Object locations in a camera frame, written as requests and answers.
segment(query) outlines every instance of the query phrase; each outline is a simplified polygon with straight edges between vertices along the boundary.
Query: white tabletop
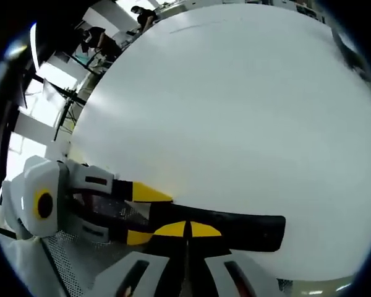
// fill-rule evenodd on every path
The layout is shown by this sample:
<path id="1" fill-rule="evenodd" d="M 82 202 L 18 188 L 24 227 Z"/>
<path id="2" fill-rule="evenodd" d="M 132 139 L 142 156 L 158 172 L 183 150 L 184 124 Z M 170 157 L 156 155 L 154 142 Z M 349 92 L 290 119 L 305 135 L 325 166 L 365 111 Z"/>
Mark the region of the white tabletop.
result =
<path id="1" fill-rule="evenodd" d="M 224 212 L 283 215 L 274 276 L 355 273 L 371 247 L 371 91 L 331 30 L 229 4 L 166 19 L 97 85 L 73 145 L 88 163 Z"/>

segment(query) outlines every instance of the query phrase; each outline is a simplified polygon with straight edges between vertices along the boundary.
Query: yellow marking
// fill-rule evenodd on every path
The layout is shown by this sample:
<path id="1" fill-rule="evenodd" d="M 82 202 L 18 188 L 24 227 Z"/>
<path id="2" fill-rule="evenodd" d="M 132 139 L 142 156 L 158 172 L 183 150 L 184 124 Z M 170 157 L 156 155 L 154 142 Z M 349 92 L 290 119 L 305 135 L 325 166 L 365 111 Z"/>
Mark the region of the yellow marking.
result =
<path id="1" fill-rule="evenodd" d="M 185 223 L 186 221 L 182 221 L 162 226 L 154 232 L 154 235 L 183 237 Z"/>
<path id="2" fill-rule="evenodd" d="M 151 233 L 128 230 L 126 244 L 129 246 L 136 246 L 138 244 L 147 243 L 149 242 L 152 236 L 153 235 Z"/>
<path id="3" fill-rule="evenodd" d="M 191 222 L 192 237 L 221 236 L 221 233 L 209 225 Z"/>
<path id="4" fill-rule="evenodd" d="M 49 194 L 49 195 L 51 195 L 49 193 L 49 190 L 48 189 L 42 189 L 42 190 L 40 190 L 38 192 L 35 192 L 35 196 L 34 196 L 34 200 L 33 200 L 33 213 L 36 216 L 36 218 L 39 219 L 39 220 L 45 220 L 45 219 L 47 219 L 47 218 L 42 218 L 41 215 L 40 215 L 40 213 L 38 212 L 38 201 L 39 201 L 40 197 L 43 194 Z"/>
<path id="5" fill-rule="evenodd" d="M 132 201 L 133 202 L 171 202 L 172 197 L 158 192 L 153 188 L 146 186 L 140 182 L 133 182 L 132 185 Z"/>

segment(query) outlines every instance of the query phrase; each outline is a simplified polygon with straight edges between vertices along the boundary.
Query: person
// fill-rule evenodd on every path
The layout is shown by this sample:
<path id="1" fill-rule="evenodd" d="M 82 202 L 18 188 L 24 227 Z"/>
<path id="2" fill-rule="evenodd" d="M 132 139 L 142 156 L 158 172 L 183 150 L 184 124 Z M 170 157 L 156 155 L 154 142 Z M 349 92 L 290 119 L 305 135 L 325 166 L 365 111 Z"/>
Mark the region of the person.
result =
<path id="1" fill-rule="evenodd" d="M 155 12 L 140 6 L 134 6 L 130 11 L 139 15 L 137 17 L 137 22 L 140 24 L 140 30 L 142 33 L 151 28 L 155 20 L 158 20 L 158 16 L 155 14 Z"/>
<path id="2" fill-rule="evenodd" d="M 109 61 L 115 60 L 122 54 L 117 43 L 105 34 L 105 29 L 100 27 L 92 27 L 82 32 L 81 49 L 87 53 L 89 48 L 93 48 L 96 52 L 100 51 Z"/>

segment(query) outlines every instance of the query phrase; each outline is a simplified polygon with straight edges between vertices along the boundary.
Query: black circle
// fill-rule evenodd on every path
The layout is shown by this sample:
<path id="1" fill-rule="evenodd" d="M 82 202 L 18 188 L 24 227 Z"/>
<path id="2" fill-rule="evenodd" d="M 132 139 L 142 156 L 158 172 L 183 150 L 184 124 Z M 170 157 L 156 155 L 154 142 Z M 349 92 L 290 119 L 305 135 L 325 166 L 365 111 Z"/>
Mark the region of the black circle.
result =
<path id="1" fill-rule="evenodd" d="M 41 195 L 38 199 L 37 210 L 41 218 L 48 218 L 54 207 L 52 196 L 48 193 Z"/>

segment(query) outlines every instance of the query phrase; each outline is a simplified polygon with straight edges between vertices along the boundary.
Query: desk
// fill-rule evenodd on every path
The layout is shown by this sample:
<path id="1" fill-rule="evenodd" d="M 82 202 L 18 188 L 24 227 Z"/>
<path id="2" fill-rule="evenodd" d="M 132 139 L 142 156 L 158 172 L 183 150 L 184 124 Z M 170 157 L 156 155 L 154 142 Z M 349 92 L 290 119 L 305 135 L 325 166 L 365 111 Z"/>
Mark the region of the desk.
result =
<path id="1" fill-rule="evenodd" d="M 297 12 L 161 21 L 108 69 L 72 143 L 178 204 L 284 215 L 281 249 L 247 253 L 277 278 L 352 275 L 371 247 L 371 91 L 330 27 Z"/>

